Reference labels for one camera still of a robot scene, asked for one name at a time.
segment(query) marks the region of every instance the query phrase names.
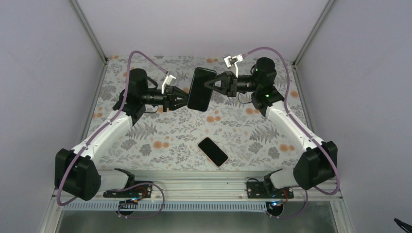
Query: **phone screen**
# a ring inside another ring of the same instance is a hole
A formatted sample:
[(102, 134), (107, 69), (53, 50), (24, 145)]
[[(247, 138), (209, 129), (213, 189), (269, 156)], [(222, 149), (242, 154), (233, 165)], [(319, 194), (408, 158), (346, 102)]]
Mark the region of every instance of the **phone screen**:
[(212, 89), (205, 87), (205, 82), (216, 79), (217, 73), (211, 69), (197, 67), (194, 70), (189, 91), (188, 108), (205, 112), (209, 107)]
[(227, 155), (210, 138), (205, 138), (198, 147), (216, 164), (221, 166), (227, 160)]

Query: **floral tablecloth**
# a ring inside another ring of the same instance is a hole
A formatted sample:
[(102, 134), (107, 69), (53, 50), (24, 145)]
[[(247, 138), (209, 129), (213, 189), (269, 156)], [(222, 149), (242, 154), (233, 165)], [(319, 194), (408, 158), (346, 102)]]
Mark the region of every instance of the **floral tablecloth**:
[[(240, 63), (239, 74), (249, 74), (256, 59), (248, 57)], [(119, 93), (125, 87), (128, 56), (112, 56), (99, 94), (90, 125), (91, 134), (112, 111)], [(189, 92), (196, 67), (213, 69), (219, 73), (227, 68), (222, 58), (166, 57), (153, 59), (166, 70), (177, 71), (175, 85)], [(275, 60), (277, 76), (275, 86), (283, 95), (286, 91), (286, 73), (279, 60)], [(164, 74), (143, 57), (135, 55), (132, 67), (145, 69), (148, 76), (161, 86)], [(299, 93), (290, 72), (292, 86), (288, 104), (305, 122)], [(250, 95), (240, 94), (242, 102)], [(198, 170), (198, 171), (273, 171), (294, 166), (300, 155), (295, 152), (284, 132), (264, 118), (253, 105), (241, 104), (214, 92), (206, 112), (180, 108), (166, 113), (144, 114), (134, 127), (117, 140), (97, 165), (100, 169), (121, 167), (132, 170)], [(147, 111), (155, 108), (147, 105)], [(216, 167), (197, 144), (210, 137), (228, 155), (228, 161)]]

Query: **black cable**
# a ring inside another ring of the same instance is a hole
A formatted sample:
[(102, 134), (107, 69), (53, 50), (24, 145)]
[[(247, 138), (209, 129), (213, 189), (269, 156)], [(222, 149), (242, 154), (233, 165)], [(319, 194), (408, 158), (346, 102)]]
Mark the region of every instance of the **black cable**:
[(239, 99), (239, 94), (240, 94), (240, 92), (238, 93), (238, 100), (239, 100), (239, 103), (241, 103), (241, 104), (247, 104), (247, 103), (251, 103), (251, 102), (252, 102), (252, 101), (250, 101), (250, 102), (242, 103), (242, 102), (240, 101), (240, 99)]
[(159, 111), (159, 105), (157, 105), (157, 109), (156, 109), (156, 111), (155, 111), (155, 112), (144, 112), (144, 113), (154, 114), (154, 113), (157, 113), (157, 111)]
[(255, 68), (255, 65), (253, 65), (252, 68), (250, 69), (250, 74), (253, 74), (253, 73), (252, 73), (252, 70), (253, 70), (254, 68)]
[(250, 178), (250, 179), (248, 179), (248, 180), (246, 181), (246, 183), (248, 183), (249, 180), (253, 180), (253, 181), (259, 182), (259, 181), (258, 181), (257, 179), (255, 179), (255, 178)]

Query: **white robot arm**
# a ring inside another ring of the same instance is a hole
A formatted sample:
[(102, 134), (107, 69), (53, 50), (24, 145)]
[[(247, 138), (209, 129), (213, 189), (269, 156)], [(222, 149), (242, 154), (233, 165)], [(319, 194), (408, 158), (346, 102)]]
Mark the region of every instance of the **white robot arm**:
[[(66, 191), (83, 200), (90, 200), (97, 192), (123, 189), (134, 184), (134, 175), (122, 169), (97, 171), (95, 164), (99, 164), (107, 149), (125, 135), (146, 111), (146, 104), (163, 105), (163, 111), (176, 110), (186, 106), (188, 94), (172, 86), (175, 76), (167, 74), (161, 89), (147, 77), (143, 69), (130, 71), (130, 82), (127, 101), (121, 112), (120, 109), (124, 91), (119, 101), (113, 107), (108, 118), (83, 142), (71, 150), (61, 149), (56, 154), (54, 184), (59, 187), (64, 175), (75, 156), (85, 148), (74, 166), (68, 171), (64, 181), (63, 191)], [(148, 88), (148, 81), (155, 88)]]
[[(313, 134), (290, 109), (288, 111), (285, 109), (284, 97), (273, 86), (276, 77), (273, 60), (265, 57), (259, 58), (252, 68), (251, 75), (239, 75), (236, 63), (242, 60), (241, 55), (233, 58), (226, 57), (226, 65), (228, 67), (234, 66), (236, 75), (231, 71), (224, 72), (218, 75), (216, 79), (205, 82), (205, 87), (229, 97), (235, 97), (237, 92), (253, 92), (252, 103), (254, 107), (263, 116), (276, 124), (286, 134), (299, 154), (302, 154), (294, 168), (277, 170), (264, 177), (263, 186), (267, 195), (274, 197), (273, 194), (277, 190), (290, 186), (310, 189), (334, 177), (335, 173), (330, 163), (322, 155), (313, 140), (322, 142), (323, 149), (327, 151), (335, 165), (337, 159), (336, 145), (331, 141), (324, 142)], [(146, 71), (143, 69), (131, 70), (127, 101), (117, 117), (111, 120), (118, 113), (124, 91), (120, 94), (119, 101), (113, 107), (109, 117), (97, 128), (96, 131), (100, 132), (96, 137), (88, 137), (82, 143), (73, 147), (72, 150), (61, 149), (57, 153), (55, 186), (59, 187), (61, 181), (64, 180), (63, 177), (69, 164), (83, 148), (85, 150), (68, 171), (67, 179), (63, 185), (64, 191), (83, 200), (89, 200), (100, 191), (132, 186), (134, 184), (134, 175), (130, 172), (122, 169), (97, 171), (95, 164), (99, 163), (101, 157), (113, 142), (125, 135), (140, 119), (146, 110), (145, 104), (163, 105), (163, 111), (168, 108), (175, 110), (187, 105), (188, 94), (175, 86), (171, 86), (175, 79), (175, 76), (168, 74), (162, 88), (157, 89), (157, 84), (147, 77)], [(148, 88), (148, 81), (151, 81), (155, 88)], [(217, 81), (221, 81), (220, 86), (214, 85)]]
[[(334, 169), (316, 142), (319, 142), (330, 156), (335, 167), (336, 145), (332, 141), (323, 141), (310, 131), (291, 109), (285, 109), (285, 98), (274, 87), (277, 72), (273, 60), (259, 58), (251, 69), (251, 75), (238, 74), (237, 63), (243, 61), (242, 55), (228, 56), (224, 61), (228, 68), (235, 68), (235, 73), (226, 71), (219, 74), (216, 79), (205, 82), (205, 87), (229, 97), (235, 97), (238, 92), (252, 92), (253, 106), (273, 122), (301, 154), (294, 168), (277, 170), (264, 177), (263, 185), (268, 196), (284, 187), (300, 186), (307, 190), (333, 178)], [(215, 86), (215, 82), (221, 82), (221, 85)]]

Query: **white wall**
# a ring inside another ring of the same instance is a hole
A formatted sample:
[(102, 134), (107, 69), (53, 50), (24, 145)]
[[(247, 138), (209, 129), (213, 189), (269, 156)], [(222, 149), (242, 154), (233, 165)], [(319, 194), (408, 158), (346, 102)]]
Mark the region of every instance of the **white wall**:
[(108, 56), (223, 56), (270, 46), (294, 60), (327, 0), (78, 2)]
[(359, 233), (412, 224), (411, 12), (410, 0), (338, 0), (298, 66)]
[(0, 232), (37, 232), (54, 157), (80, 139), (102, 63), (68, 1), (0, 7)]

